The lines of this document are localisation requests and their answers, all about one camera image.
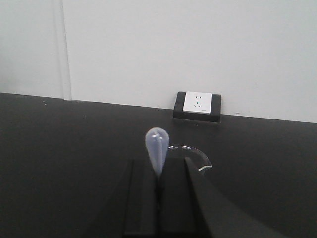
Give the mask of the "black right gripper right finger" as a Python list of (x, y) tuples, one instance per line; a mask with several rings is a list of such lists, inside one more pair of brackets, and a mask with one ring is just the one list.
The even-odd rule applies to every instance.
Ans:
[(168, 158), (160, 180), (161, 238), (282, 238), (222, 195), (190, 158)]

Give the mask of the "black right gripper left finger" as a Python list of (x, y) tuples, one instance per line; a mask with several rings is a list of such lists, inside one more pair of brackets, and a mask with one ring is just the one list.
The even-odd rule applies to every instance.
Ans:
[(134, 160), (125, 214), (124, 238), (157, 236), (156, 175), (150, 163)]

